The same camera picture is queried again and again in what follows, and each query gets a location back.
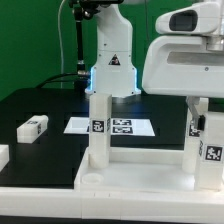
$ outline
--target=paper sheet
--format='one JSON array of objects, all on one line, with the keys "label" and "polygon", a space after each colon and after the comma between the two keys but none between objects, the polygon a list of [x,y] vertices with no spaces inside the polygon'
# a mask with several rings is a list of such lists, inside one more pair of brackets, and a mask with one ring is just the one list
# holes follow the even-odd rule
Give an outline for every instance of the paper sheet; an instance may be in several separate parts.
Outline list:
[{"label": "paper sheet", "polygon": [[[111,119],[111,135],[155,136],[150,120]],[[71,117],[64,134],[89,134],[89,118]]]}]

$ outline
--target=black cable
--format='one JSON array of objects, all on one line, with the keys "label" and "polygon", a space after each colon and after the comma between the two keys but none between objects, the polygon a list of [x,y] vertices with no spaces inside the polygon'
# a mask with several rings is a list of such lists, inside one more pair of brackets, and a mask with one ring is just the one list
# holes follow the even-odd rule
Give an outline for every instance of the black cable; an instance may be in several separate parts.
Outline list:
[{"label": "black cable", "polygon": [[44,85],[48,84],[48,83],[55,83],[55,82],[75,82],[75,80],[52,80],[52,81],[46,81],[46,82],[43,82],[42,83],[42,86],[41,87],[36,87],[36,88],[42,88]]},{"label": "black cable", "polygon": [[46,79],[44,82],[40,83],[39,85],[36,86],[36,88],[40,89],[42,88],[46,83],[48,83],[49,81],[52,81],[54,79],[59,79],[59,78],[62,78],[62,77],[66,77],[66,76],[77,76],[78,74],[77,73],[65,73],[65,74],[60,74],[60,75],[55,75],[55,76],[52,76],[48,79]]}]

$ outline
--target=green background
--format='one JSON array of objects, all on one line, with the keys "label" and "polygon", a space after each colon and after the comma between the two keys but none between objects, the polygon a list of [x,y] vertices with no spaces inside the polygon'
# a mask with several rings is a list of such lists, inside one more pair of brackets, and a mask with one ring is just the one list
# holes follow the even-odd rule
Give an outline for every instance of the green background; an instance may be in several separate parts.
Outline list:
[{"label": "green background", "polygon": [[[138,69],[138,86],[149,43],[158,34],[158,16],[186,7],[189,0],[151,0],[147,3],[149,42],[146,34],[145,6],[120,5],[121,13],[134,28],[133,64]],[[60,74],[60,48],[57,15],[61,0],[0,1],[0,100],[16,89],[35,87],[46,78]],[[96,21],[84,21],[84,55],[89,69],[96,61]],[[62,11],[65,72],[76,70],[75,22],[66,4]],[[60,87],[59,84],[48,87]]]}]

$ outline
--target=black table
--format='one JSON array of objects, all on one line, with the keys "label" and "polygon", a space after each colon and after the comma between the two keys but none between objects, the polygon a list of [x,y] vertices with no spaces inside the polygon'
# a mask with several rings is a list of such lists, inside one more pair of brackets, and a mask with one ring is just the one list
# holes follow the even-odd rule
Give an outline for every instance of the black table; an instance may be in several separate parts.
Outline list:
[{"label": "black table", "polygon": [[[222,104],[213,101],[210,108],[220,111]],[[143,93],[137,102],[114,104],[113,118],[150,119],[156,136],[112,136],[112,146],[183,150],[186,114],[185,97]],[[16,128],[34,115],[49,117],[48,130],[33,144],[18,144]],[[88,135],[63,134],[72,116],[89,116],[89,101],[74,90],[20,89],[2,100],[0,144],[9,145],[10,162],[0,172],[0,187],[74,188],[74,178],[88,146]],[[4,220],[15,223],[9,217],[1,217],[0,223]],[[19,223],[31,223],[32,218],[22,220]],[[60,219],[42,219],[40,223],[44,223],[43,220],[75,223],[74,220],[60,222]]]}]

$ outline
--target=white platform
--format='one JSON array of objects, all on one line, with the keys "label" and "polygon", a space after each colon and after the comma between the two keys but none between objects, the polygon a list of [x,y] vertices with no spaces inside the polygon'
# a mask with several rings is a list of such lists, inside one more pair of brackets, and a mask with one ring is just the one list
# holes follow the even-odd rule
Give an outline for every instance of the white platform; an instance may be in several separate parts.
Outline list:
[{"label": "white platform", "polygon": [[182,157],[112,148],[109,167],[97,170],[88,167],[86,150],[74,190],[0,188],[0,215],[224,223],[224,190],[194,191]]}]

